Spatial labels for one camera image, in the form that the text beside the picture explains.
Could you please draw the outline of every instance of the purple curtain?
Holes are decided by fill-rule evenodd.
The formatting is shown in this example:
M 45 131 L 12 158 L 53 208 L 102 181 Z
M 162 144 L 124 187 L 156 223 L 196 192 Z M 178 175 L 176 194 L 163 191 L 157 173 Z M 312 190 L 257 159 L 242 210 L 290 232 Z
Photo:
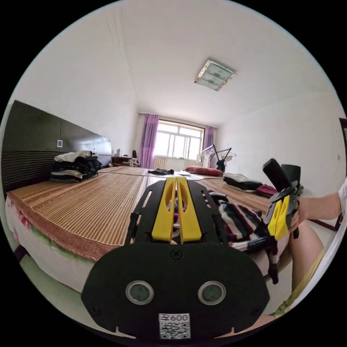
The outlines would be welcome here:
M 157 138 L 157 129 L 159 124 L 159 116 L 146 115 L 145 124 L 143 126 L 141 148 L 139 155 L 139 164 L 141 167 L 152 169 L 154 162 L 154 146 Z
M 203 149 L 206 149 L 207 147 L 210 147 L 213 145 L 213 128 L 212 127 L 206 127 L 205 129 L 205 138 L 204 138 L 204 144 L 202 146 Z M 212 160 L 210 160 L 209 167 L 212 167 Z

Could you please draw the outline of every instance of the red pillow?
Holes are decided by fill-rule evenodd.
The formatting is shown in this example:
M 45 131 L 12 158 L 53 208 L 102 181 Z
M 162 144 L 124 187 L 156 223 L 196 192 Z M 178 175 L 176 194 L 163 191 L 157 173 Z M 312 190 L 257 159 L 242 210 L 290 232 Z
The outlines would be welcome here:
M 202 175 L 202 176 L 223 176 L 223 171 L 212 169 L 209 167 L 201 167 L 201 166 L 188 166 L 185 171 L 190 174 Z

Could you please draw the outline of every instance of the qr code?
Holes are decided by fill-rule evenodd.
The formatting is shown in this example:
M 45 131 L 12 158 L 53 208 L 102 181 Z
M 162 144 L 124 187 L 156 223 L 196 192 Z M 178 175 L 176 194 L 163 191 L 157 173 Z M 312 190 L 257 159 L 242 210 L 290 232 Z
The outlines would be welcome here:
M 189 314 L 159 315 L 161 339 L 190 339 Z

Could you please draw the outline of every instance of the radiator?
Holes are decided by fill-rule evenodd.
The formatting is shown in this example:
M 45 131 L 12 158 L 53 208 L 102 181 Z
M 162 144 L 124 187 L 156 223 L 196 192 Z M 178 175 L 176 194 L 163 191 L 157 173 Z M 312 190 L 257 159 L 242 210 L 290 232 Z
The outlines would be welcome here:
M 166 169 L 166 159 L 159 159 L 159 158 L 154 158 L 154 164 L 153 164 L 154 169 Z
M 202 167 L 202 162 L 185 162 L 184 168 L 186 169 L 188 166 L 200 166 L 200 167 Z

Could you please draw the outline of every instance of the black headboard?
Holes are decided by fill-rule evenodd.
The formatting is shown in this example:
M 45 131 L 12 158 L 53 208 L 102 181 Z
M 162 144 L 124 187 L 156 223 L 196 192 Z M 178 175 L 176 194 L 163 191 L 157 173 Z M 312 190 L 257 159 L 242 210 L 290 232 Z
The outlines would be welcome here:
M 4 193 L 49 179 L 54 157 L 96 151 L 111 162 L 111 142 L 76 124 L 15 100 L 8 116 L 1 156 Z

